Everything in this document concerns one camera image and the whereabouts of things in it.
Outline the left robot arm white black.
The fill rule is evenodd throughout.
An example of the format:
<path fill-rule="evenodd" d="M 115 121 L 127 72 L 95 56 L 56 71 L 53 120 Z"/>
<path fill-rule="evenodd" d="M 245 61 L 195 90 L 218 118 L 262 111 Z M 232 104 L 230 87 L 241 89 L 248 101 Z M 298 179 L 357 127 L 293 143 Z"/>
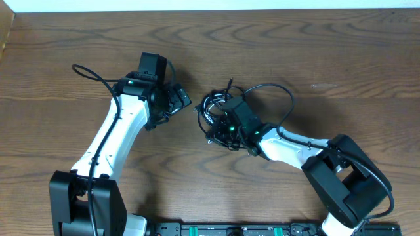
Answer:
<path fill-rule="evenodd" d="M 183 87 L 165 81 L 168 59 L 144 52 L 137 70 L 105 80 L 79 64 L 78 75 L 101 82 L 112 99 L 107 116 L 89 148 L 68 172 L 56 171 L 49 182 L 55 235 L 154 235 L 145 217 L 129 214 L 119 179 L 138 133 L 151 131 L 189 106 Z"/>

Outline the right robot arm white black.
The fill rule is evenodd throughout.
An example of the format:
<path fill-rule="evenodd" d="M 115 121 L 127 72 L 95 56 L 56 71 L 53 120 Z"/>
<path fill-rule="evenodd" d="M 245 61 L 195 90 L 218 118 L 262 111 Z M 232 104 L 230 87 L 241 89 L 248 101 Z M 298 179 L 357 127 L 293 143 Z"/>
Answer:
<path fill-rule="evenodd" d="M 354 235 L 384 198 L 393 211 L 392 186 L 352 138 L 313 139 L 263 123 L 242 96 L 217 94 L 203 99 L 200 115 L 210 129 L 209 142 L 231 151 L 287 163 L 301 170 L 328 215 L 320 226 L 324 235 Z"/>

